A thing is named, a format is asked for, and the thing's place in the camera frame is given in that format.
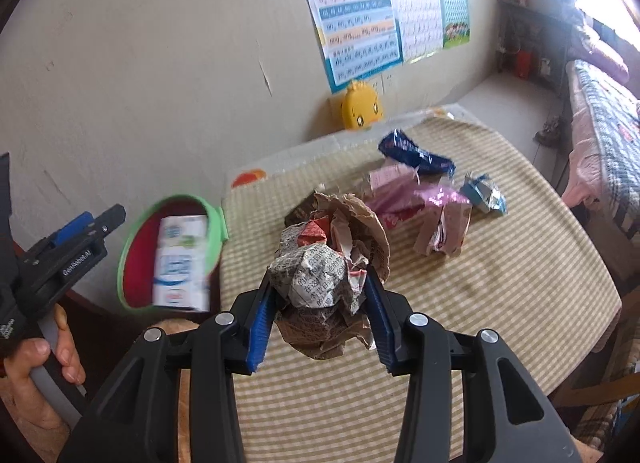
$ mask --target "shoe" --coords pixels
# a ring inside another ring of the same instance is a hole
[[[546,148],[558,147],[560,144],[560,117],[552,117],[545,122],[542,131],[538,131],[533,138]]]

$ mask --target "blue wrapper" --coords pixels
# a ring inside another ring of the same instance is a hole
[[[467,172],[460,192],[485,214],[491,211],[496,211],[501,216],[507,214],[507,200],[487,173],[476,177],[473,172]]]
[[[447,174],[452,178],[456,172],[452,160],[422,150],[397,128],[380,140],[378,150],[396,162],[417,168],[418,174]]]

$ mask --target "yellow chick toy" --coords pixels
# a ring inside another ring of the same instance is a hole
[[[352,80],[342,101],[342,122],[345,129],[368,128],[384,117],[378,93],[361,80]]]

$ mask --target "wall outlet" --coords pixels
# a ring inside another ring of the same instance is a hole
[[[369,77],[366,80],[369,84],[371,84],[371,87],[376,90],[378,95],[382,95],[382,93],[385,92],[382,84],[382,75],[374,75],[373,77]]]
[[[329,106],[331,107],[331,117],[334,123],[340,123],[342,126],[342,100],[346,90],[338,91],[329,97]]]
[[[396,91],[396,76],[392,70],[382,72],[382,92],[394,93]]]

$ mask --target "red object on shelf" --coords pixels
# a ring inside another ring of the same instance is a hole
[[[529,78],[529,70],[531,69],[531,52],[523,52],[520,50],[516,55],[516,68],[514,73],[523,80]]]

